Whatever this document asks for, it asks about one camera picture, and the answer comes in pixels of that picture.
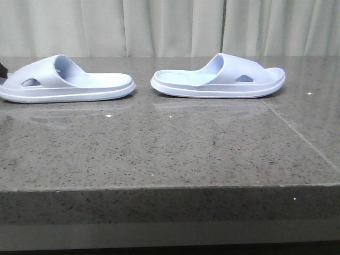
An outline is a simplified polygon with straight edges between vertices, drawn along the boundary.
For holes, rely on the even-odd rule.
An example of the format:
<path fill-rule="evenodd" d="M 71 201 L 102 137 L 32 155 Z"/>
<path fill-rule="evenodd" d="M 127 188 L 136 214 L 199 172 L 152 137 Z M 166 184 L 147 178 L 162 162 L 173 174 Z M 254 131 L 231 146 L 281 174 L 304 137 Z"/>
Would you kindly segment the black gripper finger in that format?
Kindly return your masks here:
<path fill-rule="evenodd" d="M 0 77 L 7 79 L 8 78 L 8 69 L 0 63 Z"/>

